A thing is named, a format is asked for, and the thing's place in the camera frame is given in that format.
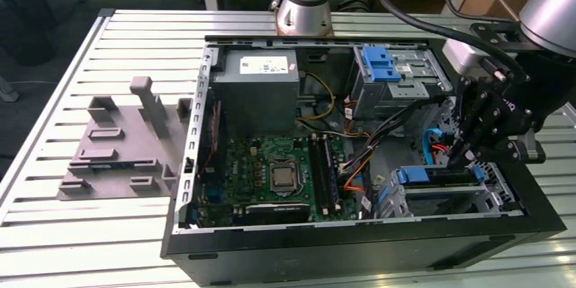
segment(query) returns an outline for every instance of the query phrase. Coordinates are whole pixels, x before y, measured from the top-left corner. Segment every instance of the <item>white sticker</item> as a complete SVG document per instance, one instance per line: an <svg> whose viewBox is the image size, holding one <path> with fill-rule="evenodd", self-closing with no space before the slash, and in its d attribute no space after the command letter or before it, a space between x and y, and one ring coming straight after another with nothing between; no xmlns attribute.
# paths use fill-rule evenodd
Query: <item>white sticker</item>
<svg viewBox="0 0 576 288"><path fill-rule="evenodd" d="M286 74L288 57L242 57L240 74Z"/></svg>
<svg viewBox="0 0 576 288"><path fill-rule="evenodd" d="M345 119L352 119L353 110L352 108L344 108Z"/></svg>
<svg viewBox="0 0 576 288"><path fill-rule="evenodd" d="M412 72L409 65L396 65L397 72Z"/></svg>
<svg viewBox="0 0 576 288"><path fill-rule="evenodd" d="M372 202L369 202L366 196L361 197L361 205L366 210L372 210Z"/></svg>

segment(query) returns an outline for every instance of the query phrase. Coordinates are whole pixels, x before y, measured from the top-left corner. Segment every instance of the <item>blue cable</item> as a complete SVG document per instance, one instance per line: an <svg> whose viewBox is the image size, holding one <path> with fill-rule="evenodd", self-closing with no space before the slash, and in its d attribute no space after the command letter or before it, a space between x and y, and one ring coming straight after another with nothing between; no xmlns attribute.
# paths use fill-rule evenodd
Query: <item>blue cable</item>
<svg viewBox="0 0 576 288"><path fill-rule="evenodd" d="M441 130L437 127L432 127L432 128L428 128L422 134L422 152L424 152L424 159L425 159L426 165L433 164L433 159L432 159L432 154L430 154L430 135L432 134L441 136Z"/></svg>

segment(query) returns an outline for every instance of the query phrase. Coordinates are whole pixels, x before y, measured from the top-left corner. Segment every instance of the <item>metal table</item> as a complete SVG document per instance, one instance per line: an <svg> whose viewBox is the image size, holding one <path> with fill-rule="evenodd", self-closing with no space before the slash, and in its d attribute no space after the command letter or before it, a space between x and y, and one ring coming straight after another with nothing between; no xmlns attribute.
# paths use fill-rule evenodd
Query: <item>metal table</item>
<svg viewBox="0 0 576 288"><path fill-rule="evenodd" d="M465 28L462 20L421 16ZM333 15L337 36L421 36L392 16ZM260 12L116 11L98 17L20 153L0 183L2 287L194 287L158 257L168 198L60 202L57 186L89 115L92 95L136 105L133 76L154 80L165 104L192 95L205 34L273 34ZM549 160L530 167L569 230L502 252L468 269L294 282L265 287L573 287L576 285L576 129L572 107L546 120L538 138Z"/></svg>

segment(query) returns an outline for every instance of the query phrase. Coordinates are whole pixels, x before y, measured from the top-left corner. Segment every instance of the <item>power supply label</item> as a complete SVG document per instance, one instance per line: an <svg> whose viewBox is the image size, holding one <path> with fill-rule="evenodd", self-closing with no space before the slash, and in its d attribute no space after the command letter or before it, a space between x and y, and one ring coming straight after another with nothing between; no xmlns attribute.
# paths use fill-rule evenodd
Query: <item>power supply label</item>
<svg viewBox="0 0 576 288"><path fill-rule="evenodd" d="M286 74L288 57L242 57L240 74Z"/></svg>

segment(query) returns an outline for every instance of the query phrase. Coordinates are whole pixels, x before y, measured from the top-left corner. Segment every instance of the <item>circuit board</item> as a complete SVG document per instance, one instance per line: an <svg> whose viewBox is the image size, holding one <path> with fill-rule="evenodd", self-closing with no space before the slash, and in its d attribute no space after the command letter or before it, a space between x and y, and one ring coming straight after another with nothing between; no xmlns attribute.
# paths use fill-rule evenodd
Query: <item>circuit board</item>
<svg viewBox="0 0 576 288"><path fill-rule="evenodd" d="M233 225L229 214L238 204L308 204L308 222L356 218L352 198L340 200L338 211L329 214L317 211L308 142L305 137L258 137L228 141L222 187L218 190L212 186L205 187L205 197L213 196L214 191L220 191L221 196L216 202L208 199L204 205L210 226ZM329 139L329 150L333 165L344 162L340 138ZM294 181L282 182L289 176L294 177Z"/></svg>

